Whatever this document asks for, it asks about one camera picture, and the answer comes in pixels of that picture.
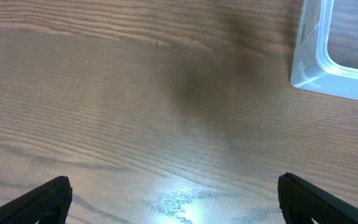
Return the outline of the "clear plastic container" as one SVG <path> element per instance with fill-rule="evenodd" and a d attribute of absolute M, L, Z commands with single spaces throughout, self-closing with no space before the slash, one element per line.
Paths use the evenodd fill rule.
<path fill-rule="evenodd" d="M 358 0 L 304 0 L 290 82 L 358 100 Z"/>

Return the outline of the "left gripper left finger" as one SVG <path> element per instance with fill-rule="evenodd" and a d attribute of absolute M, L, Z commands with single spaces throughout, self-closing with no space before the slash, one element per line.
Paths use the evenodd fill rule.
<path fill-rule="evenodd" d="M 0 224 L 65 224 L 72 202 L 69 178 L 58 176 L 0 207 Z"/>

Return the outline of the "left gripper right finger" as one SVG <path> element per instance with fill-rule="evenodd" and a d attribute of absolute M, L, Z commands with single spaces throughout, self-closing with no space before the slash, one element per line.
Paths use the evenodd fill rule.
<path fill-rule="evenodd" d="M 358 224 L 358 208 L 292 173 L 278 178 L 278 200 L 287 224 Z"/>

